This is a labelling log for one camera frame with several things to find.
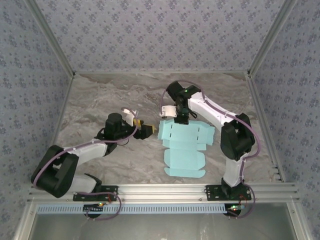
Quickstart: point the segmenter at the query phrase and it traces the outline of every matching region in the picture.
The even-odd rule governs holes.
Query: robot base
[[[90,174],[85,173],[85,175],[93,178],[96,182],[92,193],[105,193],[111,192],[118,195],[118,186],[116,185],[102,185],[102,181]],[[81,193],[75,193],[73,195],[74,202],[115,202],[117,201],[116,196],[111,194],[101,194],[101,195],[86,195]]]
[[[248,201],[252,199],[247,186],[240,183],[230,187],[223,179],[221,185],[206,185],[204,191],[208,201],[241,201],[243,197]]]

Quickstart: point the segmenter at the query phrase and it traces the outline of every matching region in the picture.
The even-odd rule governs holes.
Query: aluminum frame
[[[276,40],[279,32],[287,21],[289,14],[296,5],[297,0],[284,0],[281,8],[279,9],[268,33],[266,34],[260,49],[252,60],[251,66],[249,68],[250,76],[254,77],[257,73],[260,65],[263,63],[269,49]]]
[[[312,234],[307,224],[302,209],[299,194],[295,183],[285,182],[285,174],[282,169],[267,118],[262,108],[257,88],[251,77],[247,77],[249,91],[253,104],[257,111],[258,120],[262,129],[268,153],[271,157],[273,181],[271,183],[249,183],[256,195],[256,203],[286,203],[291,221],[298,240],[312,240]],[[124,204],[207,204],[204,189],[206,184],[120,184],[119,196]],[[68,204],[75,205],[81,202],[73,202],[73,193],[55,198],[52,195],[31,188],[27,199],[27,205],[17,228],[14,240],[26,240],[29,238],[36,217],[39,204]],[[232,201],[216,201],[216,203],[232,203]]]
[[[47,42],[51,46],[54,54],[56,55],[57,59],[59,60],[62,68],[64,69],[65,73],[68,75],[69,78],[72,78],[74,73],[72,67],[66,57],[64,51],[60,47],[57,38],[55,37],[53,31],[49,27],[45,16],[41,12],[38,4],[35,0],[24,0],[25,4],[29,8],[34,20],[42,30],[43,35],[45,36]]]
[[[294,183],[249,183],[255,192],[256,203],[287,203],[291,221],[298,240],[312,240],[305,225],[300,197]],[[119,196],[123,204],[194,204],[206,205],[204,189],[206,184],[120,184]],[[73,193],[55,198],[45,191],[32,188],[27,199],[23,216],[16,231],[14,240],[26,240],[31,235],[38,205],[67,204],[78,205],[83,202],[72,201]],[[232,201],[215,201],[215,203],[232,203]]]

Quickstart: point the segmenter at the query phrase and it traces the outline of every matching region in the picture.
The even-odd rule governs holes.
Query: metal extrusion bar
[[[280,179],[285,182],[286,181],[285,173],[282,168],[282,164],[279,160],[278,151],[276,149],[276,145],[275,145],[275,142],[273,140],[273,137],[272,137],[272,134],[271,134],[271,131],[269,128],[267,117],[266,117],[265,111],[263,109],[255,81],[251,77],[248,77],[247,82],[249,85],[249,91],[252,96],[253,104],[255,106],[255,109],[256,109],[256,112],[258,115],[258,120],[260,123],[260,127],[262,130],[264,140],[265,140],[267,151],[269,153],[269,156],[270,156],[272,162],[274,164],[276,164],[276,166],[277,166],[277,169],[278,169],[278,172],[280,175]]]
[[[209,69],[203,69],[203,70],[188,70],[184,69],[184,74],[238,74],[243,73],[244,71],[247,71],[247,69],[235,69],[235,70],[209,70]],[[114,71],[76,71],[77,75],[91,75],[91,74],[123,74],[123,70],[114,70]],[[141,70],[128,70],[125,71],[126,74],[141,74]],[[143,70],[144,74],[181,74],[181,70]]]
[[[297,238],[299,240],[313,240],[302,204],[300,202],[288,202],[286,205]]]
[[[261,44],[260,49],[258,50],[258,53],[255,55],[251,63],[251,66],[249,68],[250,76],[254,76],[257,73],[260,65],[264,61],[269,49],[276,40],[278,33],[285,24],[296,2],[297,0],[285,0],[283,2],[277,16],[275,17],[271,27],[269,28],[268,33],[266,34],[266,37],[264,38],[263,43]]]
[[[58,58],[59,62],[61,63],[61,66],[63,67],[64,71],[68,74],[68,76],[71,78],[73,74],[72,67],[61,49],[54,33],[50,29],[43,13],[41,12],[38,4],[35,2],[35,0],[24,0],[25,4],[29,8],[31,14],[34,17],[34,20],[39,25],[40,29],[42,30],[46,40],[50,44],[53,52],[55,53],[56,57]]]
[[[37,204],[28,202],[24,207],[20,223],[15,231],[13,240],[26,240],[29,239],[32,225],[36,217]]]
[[[294,183],[248,183],[254,190],[257,203],[287,203],[300,200]],[[206,184],[120,184],[118,194],[124,204],[196,204],[208,203]],[[75,204],[73,193],[55,198],[47,192],[32,188],[28,201],[39,204]],[[215,201],[217,204],[232,201]]]
[[[62,103],[61,112],[59,114],[59,118],[58,118],[57,124],[56,124],[54,132],[53,132],[53,136],[52,136],[52,139],[51,139],[51,142],[50,142],[50,146],[54,145],[56,143],[56,141],[57,141],[57,138],[58,138],[58,135],[59,135],[59,132],[60,132],[60,128],[61,128],[61,125],[62,125],[62,122],[63,122],[63,119],[64,119],[66,106],[67,106],[67,101],[69,99],[71,86],[72,86],[73,82],[74,82],[74,76],[71,77],[71,79],[69,81],[69,84],[68,84],[68,87],[66,89],[66,93],[65,93],[65,96],[64,96],[64,99],[63,99],[63,103]]]

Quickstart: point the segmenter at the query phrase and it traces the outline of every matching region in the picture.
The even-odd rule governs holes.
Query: blue floral wallpaper
[[[78,71],[246,70],[284,0],[36,0]]]
[[[24,1],[0,9],[0,239],[11,240],[69,80]]]
[[[320,1],[298,0],[254,77],[286,180],[320,239]]]

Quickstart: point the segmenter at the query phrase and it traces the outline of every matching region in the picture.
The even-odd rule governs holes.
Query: glass panel
[[[244,219],[223,214],[37,215],[29,240],[296,240],[287,205],[257,204]]]

